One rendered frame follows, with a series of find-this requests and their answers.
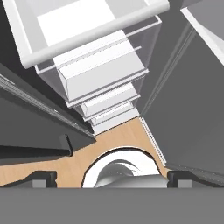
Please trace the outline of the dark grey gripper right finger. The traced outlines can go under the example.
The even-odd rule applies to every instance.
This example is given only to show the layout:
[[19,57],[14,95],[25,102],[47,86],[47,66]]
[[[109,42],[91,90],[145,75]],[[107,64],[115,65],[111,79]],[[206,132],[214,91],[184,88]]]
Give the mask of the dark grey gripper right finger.
[[190,171],[168,171],[168,188],[199,188],[199,187],[219,187],[224,185],[209,182],[197,177]]

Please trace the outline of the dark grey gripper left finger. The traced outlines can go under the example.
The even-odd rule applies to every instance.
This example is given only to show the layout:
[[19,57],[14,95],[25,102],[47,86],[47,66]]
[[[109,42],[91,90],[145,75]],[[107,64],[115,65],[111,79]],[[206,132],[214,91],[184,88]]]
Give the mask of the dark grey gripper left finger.
[[2,188],[56,188],[56,171],[34,171],[27,177],[2,185]]

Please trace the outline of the dark grey fridge door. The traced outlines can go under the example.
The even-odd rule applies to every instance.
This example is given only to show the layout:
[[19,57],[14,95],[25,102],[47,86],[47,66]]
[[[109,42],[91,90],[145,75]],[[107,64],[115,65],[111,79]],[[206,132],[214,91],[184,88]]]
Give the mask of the dark grey fridge door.
[[224,0],[170,0],[138,107],[162,165],[224,186]]

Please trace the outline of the small white fridge drawer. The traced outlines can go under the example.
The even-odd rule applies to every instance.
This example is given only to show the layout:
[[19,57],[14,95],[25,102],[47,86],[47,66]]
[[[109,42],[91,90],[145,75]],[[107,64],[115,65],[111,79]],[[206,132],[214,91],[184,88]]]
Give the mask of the small white fridge drawer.
[[85,101],[80,105],[81,112],[85,119],[98,114],[105,109],[109,109],[121,102],[125,102],[133,97],[138,96],[138,92],[132,83],[125,84],[121,87],[108,91],[105,94]]
[[138,116],[139,113],[136,107],[127,108],[124,111],[114,113],[111,117],[103,118],[101,122],[92,125],[94,135],[99,135],[102,132],[110,130],[122,123],[126,123]]

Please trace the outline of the large white fridge drawer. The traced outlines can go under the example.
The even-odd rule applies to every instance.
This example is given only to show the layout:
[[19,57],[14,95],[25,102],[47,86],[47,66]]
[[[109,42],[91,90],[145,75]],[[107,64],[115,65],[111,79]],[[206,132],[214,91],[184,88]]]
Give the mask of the large white fridge drawer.
[[66,90],[66,105],[71,108],[119,81],[145,69],[138,57],[142,47],[129,41],[112,45],[84,59],[59,67],[59,77]]

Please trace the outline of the clear fridge shelf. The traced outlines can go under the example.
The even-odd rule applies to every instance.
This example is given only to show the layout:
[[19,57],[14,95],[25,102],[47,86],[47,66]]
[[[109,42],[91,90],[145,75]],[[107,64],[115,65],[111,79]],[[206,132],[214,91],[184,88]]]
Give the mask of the clear fridge shelf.
[[117,45],[119,45],[118,50],[121,50],[123,42],[128,43],[128,50],[124,52],[135,49],[139,59],[144,64],[148,64],[160,24],[161,21],[158,16],[148,18],[140,23],[133,24],[123,30],[113,32],[103,38],[98,38],[86,45],[49,59],[35,66],[36,72],[42,74],[54,68],[66,67],[106,50],[113,50]]

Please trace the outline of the dark grey cupboard door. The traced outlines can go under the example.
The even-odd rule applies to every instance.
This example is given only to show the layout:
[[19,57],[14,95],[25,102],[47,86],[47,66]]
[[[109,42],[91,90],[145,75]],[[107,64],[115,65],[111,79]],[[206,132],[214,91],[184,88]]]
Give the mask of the dark grey cupboard door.
[[[0,145],[62,149],[64,134],[73,152],[95,142],[90,130],[0,63]],[[63,157],[0,158],[0,165],[59,158]]]

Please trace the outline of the white round thing, black rim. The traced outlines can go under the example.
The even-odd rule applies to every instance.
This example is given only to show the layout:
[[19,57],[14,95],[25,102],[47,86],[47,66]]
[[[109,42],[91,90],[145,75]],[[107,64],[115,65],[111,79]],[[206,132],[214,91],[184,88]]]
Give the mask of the white round thing, black rim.
[[155,158],[136,147],[118,147],[101,154],[84,172],[81,188],[166,188]]

